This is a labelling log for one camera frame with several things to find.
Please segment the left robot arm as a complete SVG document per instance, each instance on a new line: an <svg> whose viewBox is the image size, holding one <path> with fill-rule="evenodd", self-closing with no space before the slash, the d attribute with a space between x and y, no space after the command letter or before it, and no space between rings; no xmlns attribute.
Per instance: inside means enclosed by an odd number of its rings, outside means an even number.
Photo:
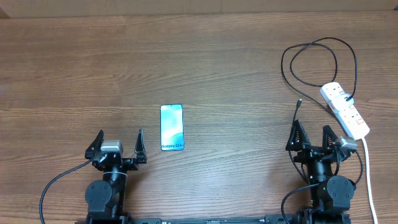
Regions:
<svg viewBox="0 0 398 224"><path fill-rule="evenodd" d="M127 186L127 173L138 170L147 162L144 148L144 132L139 130L134 150L136 156L123 157L120 140L105 140L100 131L85 151L85 158L93 167L103 173L101 180L87 186L85 200L88 204L86 223L133 223L128 212L124 211Z"/></svg>

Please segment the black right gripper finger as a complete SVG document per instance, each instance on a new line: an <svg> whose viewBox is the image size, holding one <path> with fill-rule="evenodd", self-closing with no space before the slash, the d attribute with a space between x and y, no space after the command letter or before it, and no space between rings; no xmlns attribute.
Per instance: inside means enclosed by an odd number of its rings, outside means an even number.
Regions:
<svg viewBox="0 0 398 224"><path fill-rule="evenodd" d="M285 150L286 151L302 151L304 149L309 149L311 142L299 120L295 120L292 123L290 130L290 137L287 141Z"/></svg>
<svg viewBox="0 0 398 224"><path fill-rule="evenodd" d="M337 139L338 137L329 125L323 127L322 148L324 150L333 150Z"/></svg>

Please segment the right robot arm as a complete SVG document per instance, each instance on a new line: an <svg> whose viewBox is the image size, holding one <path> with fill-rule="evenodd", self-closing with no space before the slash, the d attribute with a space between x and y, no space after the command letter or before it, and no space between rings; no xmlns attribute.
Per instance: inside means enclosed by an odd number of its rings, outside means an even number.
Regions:
<svg viewBox="0 0 398 224"><path fill-rule="evenodd" d="M285 223L350 223L345 211L350 209L356 183L338 174L340 164L357 152L357 143L349 136L338 137L329 125L323 127L321 146L313 146L299 120L292 123L285 147L296 152L293 163L307 168L301 174L306 186L289 192L281 202ZM303 207L291 218L285 213L286 200L293 194L309 190L311 206Z"/></svg>

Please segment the blue Samsung Galaxy smartphone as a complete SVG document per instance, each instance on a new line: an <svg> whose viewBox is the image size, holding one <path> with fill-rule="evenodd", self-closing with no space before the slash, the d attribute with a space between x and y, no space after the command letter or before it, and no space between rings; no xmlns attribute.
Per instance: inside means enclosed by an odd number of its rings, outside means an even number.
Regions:
<svg viewBox="0 0 398 224"><path fill-rule="evenodd" d="M160 107L160 144L163 151L184 149L183 106L181 104Z"/></svg>

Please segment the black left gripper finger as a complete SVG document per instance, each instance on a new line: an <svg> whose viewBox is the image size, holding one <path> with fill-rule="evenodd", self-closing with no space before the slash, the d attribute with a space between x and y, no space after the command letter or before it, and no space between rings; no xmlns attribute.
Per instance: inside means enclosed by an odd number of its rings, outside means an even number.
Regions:
<svg viewBox="0 0 398 224"><path fill-rule="evenodd" d="M137 164L147 163L147 154L144 147L144 131L142 129L139 130L139 133L137 135L137 141L134 152L136 153Z"/></svg>
<svg viewBox="0 0 398 224"><path fill-rule="evenodd" d="M96 136L95 140L89 145L85 151L85 159L92 159L95 154L100 150L104 140L104 131L101 129Z"/></svg>

